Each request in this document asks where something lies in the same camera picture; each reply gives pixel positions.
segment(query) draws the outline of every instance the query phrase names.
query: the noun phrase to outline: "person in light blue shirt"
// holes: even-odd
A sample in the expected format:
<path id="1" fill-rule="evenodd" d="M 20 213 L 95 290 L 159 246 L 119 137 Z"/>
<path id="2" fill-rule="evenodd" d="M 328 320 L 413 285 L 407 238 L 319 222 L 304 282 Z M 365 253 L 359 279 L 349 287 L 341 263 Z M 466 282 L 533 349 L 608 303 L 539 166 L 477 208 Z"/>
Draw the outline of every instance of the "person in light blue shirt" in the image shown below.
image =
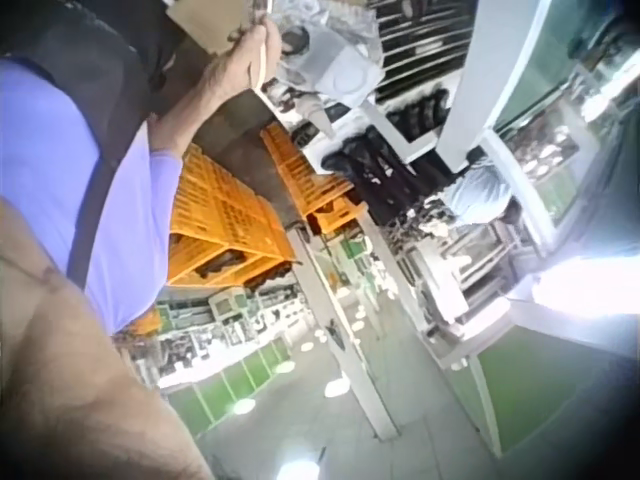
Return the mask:
<path id="1" fill-rule="evenodd" d="M 445 237 L 449 230 L 467 225 L 491 223 L 500 219 L 514 225 L 520 221 L 522 207 L 513 196 L 489 158 L 482 158 L 440 195 L 442 202 L 454 216 L 451 224 L 432 222 L 426 228 L 437 237 Z"/>

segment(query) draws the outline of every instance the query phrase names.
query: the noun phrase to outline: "green wall panel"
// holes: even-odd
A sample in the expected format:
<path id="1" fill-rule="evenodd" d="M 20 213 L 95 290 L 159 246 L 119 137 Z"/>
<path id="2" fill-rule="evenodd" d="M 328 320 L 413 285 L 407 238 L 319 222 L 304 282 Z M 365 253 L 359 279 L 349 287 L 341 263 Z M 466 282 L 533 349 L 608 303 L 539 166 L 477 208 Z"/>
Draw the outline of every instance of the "green wall panel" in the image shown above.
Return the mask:
<path id="1" fill-rule="evenodd" d="M 191 435 L 198 435 L 209 428 L 209 417 L 191 386 L 169 394 L 169 403 L 187 426 Z"/>
<path id="2" fill-rule="evenodd" d="M 591 348 L 519 327 L 478 358 L 503 452 L 541 427 L 611 359 Z"/>
<path id="3" fill-rule="evenodd" d="M 471 418 L 471 421 L 480 430 L 485 441 L 491 445 L 487 417 L 484 413 L 480 392 L 471 373 L 471 368 L 463 368 L 460 371 L 446 370 L 445 376 L 455 392 L 458 400 Z"/>
<path id="4" fill-rule="evenodd" d="M 262 357 L 264 358 L 265 363 L 271 371 L 273 371 L 280 364 L 280 359 L 278 358 L 273 345 L 271 343 L 269 345 L 265 345 L 260 351 L 262 352 Z"/>
<path id="5" fill-rule="evenodd" d="M 248 398 L 253 394 L 253 385 L 241 362 L 225 368 L 224 375 L 237 400 Z"/>
<path id="6" fill-rule="evenodd" d="M 233 397 L 219 373 L 198 383 L 202 398 L 216 421 L 221 420 L 233 408 Z"/>
<path id="7" fill-rule="evenodd" d="M 254 352 L 244 359 L 244 364 L 247 367 L 249 375 L 253 378 L 256 388 L 260 388 L 271 378 L 271 374 L 260 356 L 260 352 Z"/>
<path id="8" fill-rule="evenodd" d="M 275 347 L 276 351 L 278 352 L 278 356 L 280 357 L 280 361 L 285 361 L 289 359 L 289 349 L 287 348 L 287 345 L 284 343 L 284 340 L 282 338 L 276 338 L 273 341 L 273 346 Z"/>

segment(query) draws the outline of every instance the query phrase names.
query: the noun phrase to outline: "bright light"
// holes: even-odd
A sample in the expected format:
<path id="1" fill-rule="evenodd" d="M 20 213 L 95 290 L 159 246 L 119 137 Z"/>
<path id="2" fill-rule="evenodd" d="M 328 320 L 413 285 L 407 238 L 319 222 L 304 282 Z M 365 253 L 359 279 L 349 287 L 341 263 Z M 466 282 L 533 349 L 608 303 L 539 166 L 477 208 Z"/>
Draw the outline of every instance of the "bright light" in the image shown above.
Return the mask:
<path id="1" fill-rule="evenodd" d="M 233 406 L 233 413 L 236 415 L 246 415 L 256 406 L 256 401 L 253 398 L 243 398 L 238 400 Z"/>
<path id="2" fill-rule="evenodd" d="M 297 460 L 282 466 L 276 480 L 318 480 L 320 467 L 310 460 Z"/>
<path id="3" fill-rule="evenodd" d="M 540 152 L 540 158 L 547 158 L 549 155 L 551 155 L 556 150 L 560 150 L 560 149 L 555 145 L 547 145 Z"/>
<path id="4" fill-rule="evenodd" d="M 285 360 L 275 368 L 275 372 L 289 373 L 289 372 L 293 372 L 294 368 L 296 368 L 296 362 L 294 362 L 293 360 Z"/>
<path id="5" fill-rule="evenodd" d="M 336 297 L 338 299 L 346 298 L 349 296 L 350 293 L 351 293 L 351 290 L 349 290 L 347 287 L 340 287 L 336 292 Z"/>
<path id="6" fill-rule="evenodd" d="M 351 382 L 347 377 L 343 376 L 338 380 L 332 380 L 327 383 L 327 386 L 324 388 L 324 396 L 327 398 L 339 397 L 347 393 L 350 388 Z"/>
<path id="7" fill-rule="evenodd" d="M 540 275 L 536 303 L 586 318 L 639 314 L 640 256 L 573 258 Z"/>
<path id="8" fill-rule="evenodd" d="M 364 322 L 362 320 L 358 320 L 357 322 L 353 322 L 351 324 L 351 330 L 354 332 L 359 332 L 364 328 Z"/>
<path id="9" fill-rule="evenodd" d="M 469 320 L 464 326 L 463 340 L 468 340 L 483 332 L 487 327 L 500 320 L 511 308 L 511 302 L 498 297 Z"/>
<path id="10" fill-rule="evenodd" d="M 585 122 L 589 123 L 602 115 L 602 112 L 604 112 L 608 106 L 609 100 L 599 93 L 585 100 L 582 108 L 580 109 L 580 113 L 582 114 L 582 118 L 584 118 Z"/>
<path id="11" fill-rule="evenodd" d="M 531 170 L 536 168 L 537 165 L 538 165 L 537 160 L 531 160 L 530 162 L 527 162 L 524 164 L 524 166 L 522 167 L 522 170 L 524 171 L 524 173 L 529 173 Z"/>
<path id="12" fill-rule="evenodd" d="M 543 175 L 545 175 L 549 170 L 551 170 L 551 167 L 549 167 L 549 165 L 540 165 L 538 167 L 538 170 L 536 170 L 536 175 L 539 177 L 542 177 Z"/>

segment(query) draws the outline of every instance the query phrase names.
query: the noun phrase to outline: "finger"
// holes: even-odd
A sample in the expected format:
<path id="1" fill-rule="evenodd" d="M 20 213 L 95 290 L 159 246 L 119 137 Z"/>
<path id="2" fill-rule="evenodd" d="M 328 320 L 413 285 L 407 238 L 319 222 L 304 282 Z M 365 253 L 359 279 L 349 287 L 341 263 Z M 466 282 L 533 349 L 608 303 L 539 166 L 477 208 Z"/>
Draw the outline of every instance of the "finger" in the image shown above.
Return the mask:
<path id="1" fill-rule="evenodd" d="M 236 43 L 233 49 L 233 56 L 238 61 L 244 61 L 247 63 L 255 59 L 260 55 L 260 46 L 264 44 L 267 38 L 267 29 L 264 25 L 254 25 L 247 33 L 245 33 L 240 41 Z"/>
<path id="2" fill-rule="evenodd" d="M 273 78 L 276 74 L 276 67 L 282 55 L 282 36 L 278 30 L 278 26 L 268 17 L 262 18 L 267 33 L 267 75 L 266 79 Z"/>

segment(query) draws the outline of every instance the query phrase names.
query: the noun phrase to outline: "stacked crates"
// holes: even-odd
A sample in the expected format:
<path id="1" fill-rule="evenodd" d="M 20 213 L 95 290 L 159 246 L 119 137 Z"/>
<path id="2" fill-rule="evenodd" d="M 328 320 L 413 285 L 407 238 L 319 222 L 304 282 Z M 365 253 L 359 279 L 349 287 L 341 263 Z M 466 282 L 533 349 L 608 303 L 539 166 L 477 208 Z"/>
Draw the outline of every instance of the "stacked crates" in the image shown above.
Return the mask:
<path id="1" fill-rule="evenodd" d="M 365 203 L 354 205 L 345 195 L 353 188 L 346 179 L 316 174 L 280 125 L 269 125 L 261 137 L 298 212 L 307 220 L 315 217 L 322 233 L 332 233 L 366 210 Z"/>
<path id="2" fill-rule="evenodd" d="M 191 145 L 185 155 L 171 218 L 168 284 L 184 287 L 243 285 L 252 275 L 294 259 L 266 200 Z M 227 257 L 208 274 L 205 265 Z"/>

